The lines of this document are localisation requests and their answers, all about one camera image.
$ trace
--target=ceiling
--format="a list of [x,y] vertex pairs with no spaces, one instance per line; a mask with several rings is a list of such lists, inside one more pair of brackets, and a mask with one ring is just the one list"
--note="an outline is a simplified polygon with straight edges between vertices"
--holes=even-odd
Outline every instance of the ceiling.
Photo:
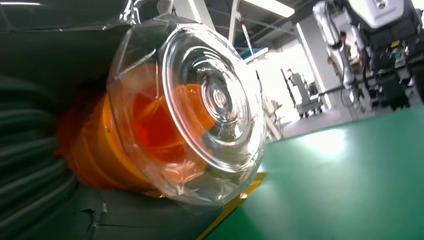
[[[218,33],[228,37],[230,15],[233,0],[204,0],[209,10],[215,29]],[[299,21],[312,14],[312,7],[318,0],[277,0],[293,8],[296,12],[290,18],[282,17],[271,11],[240,0],[239,12],[244,17],[250,41],[258,48],[278,48],[296,37],[293,34],[291,22]],[[236,25],[234,46],[239,52],[246,51],[246,39],[240,24]]]

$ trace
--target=humanoid robot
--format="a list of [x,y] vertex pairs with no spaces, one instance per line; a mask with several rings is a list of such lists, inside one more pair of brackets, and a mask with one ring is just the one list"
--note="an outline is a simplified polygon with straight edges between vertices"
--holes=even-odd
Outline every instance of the humanoid robot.
[[329,55],[335,60],[343,86],[353,95],[353,105],[362,107],[363,92],[349,62],[340,31],[333,22],[332,13],[344,12],[362,56],[363,73],[371,71],[379,92],[365,88],[371,98],[384,98],[393,110],[408,108],[409,100],[399,84],[394,51],[402,51],[406,67],[415,81],[416,90],[424,102],[424,66],[415,61],[424,53],[424,30],[421,10],[411,0],[324,0],[313,8],[314,17],[327,43]]

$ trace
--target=transparent plastic cover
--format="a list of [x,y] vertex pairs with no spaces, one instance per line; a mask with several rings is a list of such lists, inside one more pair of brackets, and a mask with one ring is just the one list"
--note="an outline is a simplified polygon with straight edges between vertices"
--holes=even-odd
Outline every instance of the transparent plastic cover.
[[167,197],[222,205],[261,163],[255,73],[207,26],[163,15],[131,28],[107,82],[128,158]]

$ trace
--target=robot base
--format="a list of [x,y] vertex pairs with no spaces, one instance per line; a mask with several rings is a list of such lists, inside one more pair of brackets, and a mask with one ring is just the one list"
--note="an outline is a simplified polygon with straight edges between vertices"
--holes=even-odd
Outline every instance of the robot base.
[[382,91],[378,92],[378,105],[383,108],[390,106],[393,111],[400,108],[409,108],[410,101],[405,94],[405,89],[400,84],[397,73],[385,74],[377,79]]
[[314,111],[316,114],[321,114],[323,110],[321,107],[323,103],[319,98],[311,99],[309,102],[296,105],[297,112],[299,113],[300,118],[308,118],[309,112]]

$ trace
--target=green floor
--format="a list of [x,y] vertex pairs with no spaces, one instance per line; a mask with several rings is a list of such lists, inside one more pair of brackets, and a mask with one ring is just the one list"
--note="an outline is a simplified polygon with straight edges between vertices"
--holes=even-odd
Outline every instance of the green floor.
[[207,240],[424,239],[424,107],[267,146],[268,177]]

